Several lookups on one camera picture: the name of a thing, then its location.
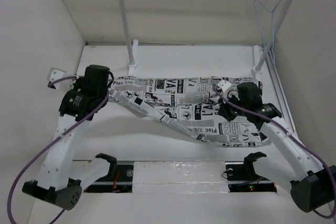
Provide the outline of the newspaper print trousers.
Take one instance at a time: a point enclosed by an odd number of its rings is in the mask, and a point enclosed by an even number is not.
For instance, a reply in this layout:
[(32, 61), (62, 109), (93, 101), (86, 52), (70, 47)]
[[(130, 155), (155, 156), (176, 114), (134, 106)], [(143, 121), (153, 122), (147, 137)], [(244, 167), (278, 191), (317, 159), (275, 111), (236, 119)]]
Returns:
[(227, 98), (238, 97), (237, 86), (251, 77), (196, 77), (183, 79), (141, 79), (119, 77), (109, 87), (109, 101), (139, 118), (151, 117), (195, 140), (219, 147), (261, 147), (271, 143), (241, 114), (228, 120), (219, 115), (221, 98), (213, 91), (220, 81), (231, 84)]

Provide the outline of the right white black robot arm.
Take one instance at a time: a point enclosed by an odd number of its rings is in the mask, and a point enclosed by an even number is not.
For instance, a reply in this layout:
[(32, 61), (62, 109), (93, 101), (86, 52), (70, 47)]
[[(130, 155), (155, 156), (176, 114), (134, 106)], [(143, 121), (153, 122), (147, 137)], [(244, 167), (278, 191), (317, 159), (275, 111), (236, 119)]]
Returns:
[(237, 86), (237, 96), (229, 96), (232, 84), (222, 80), (213, 86), (219, 96), (219, 112), (227, 121), (244, 116), (259, 133), (280, 151), (290, 168), (275, 162), (265, 153), (251, 153), (244, 158), (243, 173), (247, 178), (266, 178), (289, 192), (303, 212), (317, 213), (317, 208), (335, 202), (335, 166), (309, 150), (291, 131), (280, 111), (271, 103), (263, 103), (253, 82)]

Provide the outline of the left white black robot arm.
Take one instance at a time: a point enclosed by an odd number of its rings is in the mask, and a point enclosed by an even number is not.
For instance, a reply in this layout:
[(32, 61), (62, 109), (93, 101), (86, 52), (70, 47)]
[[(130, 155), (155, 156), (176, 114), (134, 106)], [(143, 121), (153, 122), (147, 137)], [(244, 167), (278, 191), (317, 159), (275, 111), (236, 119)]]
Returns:
[(59, 108), (55, 143), (36, 179), (25, 182), (22, 191), (64, 210), (78, 203), (82, 192), (95, 181), (112, 180), (117, 175), (115, 157), (99, 153), (87, 165), (71, 172), (71, 164), (81, 139), (94, 114), (108, 102), (109, 81), (113, 75), (108, 67), (90, 65), (82, 77), (75, 77)]

